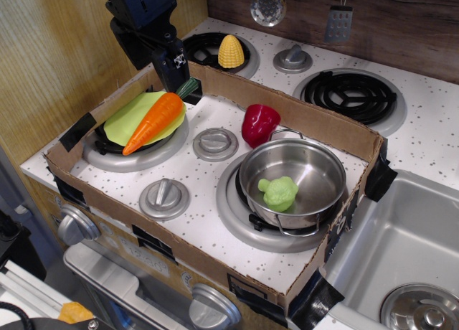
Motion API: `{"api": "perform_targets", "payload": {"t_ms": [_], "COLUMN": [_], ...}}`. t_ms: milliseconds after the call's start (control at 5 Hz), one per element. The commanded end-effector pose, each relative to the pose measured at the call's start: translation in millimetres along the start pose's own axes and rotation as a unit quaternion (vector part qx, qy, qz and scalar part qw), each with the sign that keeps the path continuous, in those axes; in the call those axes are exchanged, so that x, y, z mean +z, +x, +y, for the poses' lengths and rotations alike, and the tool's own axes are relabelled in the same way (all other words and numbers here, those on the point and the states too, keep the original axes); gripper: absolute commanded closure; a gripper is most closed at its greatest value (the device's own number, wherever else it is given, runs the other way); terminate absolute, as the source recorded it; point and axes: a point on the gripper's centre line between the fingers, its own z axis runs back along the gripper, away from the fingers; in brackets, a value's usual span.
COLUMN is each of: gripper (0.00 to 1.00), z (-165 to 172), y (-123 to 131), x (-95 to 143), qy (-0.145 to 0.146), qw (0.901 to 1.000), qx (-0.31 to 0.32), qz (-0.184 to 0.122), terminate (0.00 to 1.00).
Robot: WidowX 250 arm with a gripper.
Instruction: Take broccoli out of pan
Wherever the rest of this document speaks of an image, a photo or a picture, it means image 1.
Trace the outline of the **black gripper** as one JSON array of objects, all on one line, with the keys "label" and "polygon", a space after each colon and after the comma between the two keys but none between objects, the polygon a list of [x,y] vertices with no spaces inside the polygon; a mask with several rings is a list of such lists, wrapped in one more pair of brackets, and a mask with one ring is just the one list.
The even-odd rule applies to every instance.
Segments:
[{"label": "black gripper", "polygon": [[151,58],[166,91],[175,93],[190,78],[187,53],[180,39],[154,44]]}]

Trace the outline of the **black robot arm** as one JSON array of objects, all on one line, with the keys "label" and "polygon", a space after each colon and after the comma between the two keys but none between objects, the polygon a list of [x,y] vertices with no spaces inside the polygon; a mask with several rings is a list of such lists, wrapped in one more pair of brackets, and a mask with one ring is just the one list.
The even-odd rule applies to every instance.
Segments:
[{"label": "black robot arm", "polygon": [[118,44],[137,70],[152,64],[168,92],[190,78],[184,44],[170,22],[176,0],[107,0],[105,7]]}]

